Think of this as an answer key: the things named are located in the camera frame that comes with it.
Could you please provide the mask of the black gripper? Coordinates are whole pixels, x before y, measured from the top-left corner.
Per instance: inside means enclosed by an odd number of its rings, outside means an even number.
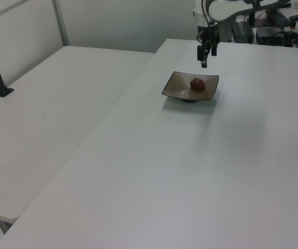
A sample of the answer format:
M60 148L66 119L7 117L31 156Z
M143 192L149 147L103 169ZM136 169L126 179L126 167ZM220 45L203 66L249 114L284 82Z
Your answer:
M206 47L211 48L211 55L217 56L218 43L220 42L219 25L216 22L210 22L209 26L197 27L197 40L201 45L197 46L197 60L202 68L207 68L208 52Z

